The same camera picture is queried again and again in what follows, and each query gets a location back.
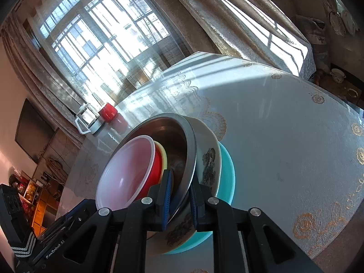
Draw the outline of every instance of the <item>stack of bowls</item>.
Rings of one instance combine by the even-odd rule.
[[[152,117],[134,128],[113,152],[99,181],[97,208],[126,208],[145,197],[150,186],[161,181],[163,170],[170,169],[174,182],[169,223],[166,231],[148,233],[147,254],[174,253],[198,245],[209,235],[198,233],[192,238],[195,230],[187,193],[194,173],[215,197],[231,203],[234,191],[232,167],[229,174],[233,177],[227,180],[224,192],[219,192],[221,147],[199,119],[174,113]]]

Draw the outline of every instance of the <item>cabinet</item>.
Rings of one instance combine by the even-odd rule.
[[[58,202],[54,200],[47,190],[43,189],[32,222],[34,234],[37,237],[56,219],[57,209]]]

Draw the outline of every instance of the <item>screw head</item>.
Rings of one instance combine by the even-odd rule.
[[[142,199],[142,203],[143,204],[150,204],[150,203],[152,203],[153,202],[153,199],[152,198],[150,198],[150,197],[144,197],[143,199]]]
[[[255,217],[259,217],[262,214],[262,211],[259,208],[252,208],[250,210],[250,213],[255,216]]]
[[[99,209],[99,215],[101,216],[105,216],[108,215],[110,213],[110,210],[107,207],[103,207]]]
[[[215,204],[219,203],[219,199],[217,199],[216,197],[210,197],[209,199],[207,199],[207,202],[215,205]]]

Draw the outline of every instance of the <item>yellow bowl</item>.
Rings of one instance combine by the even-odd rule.
[[[167,169],[167,153],[163,146],[159,143],[154,141],[155,146],[158,148],[159,152],[161,153],[162,157],[162,168],[161,168],[161,178],[159,179],[159,183],[162,181],[163,171]]]

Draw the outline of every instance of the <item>white wall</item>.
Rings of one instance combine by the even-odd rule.
[[[0,183],[8,184],[9,171],[14,167],[32,177],[36,164],[15,142],[15,132],[27,91],[17,78],[0,38]],[[0,251],[12,266],[12,250],[0,229]]]

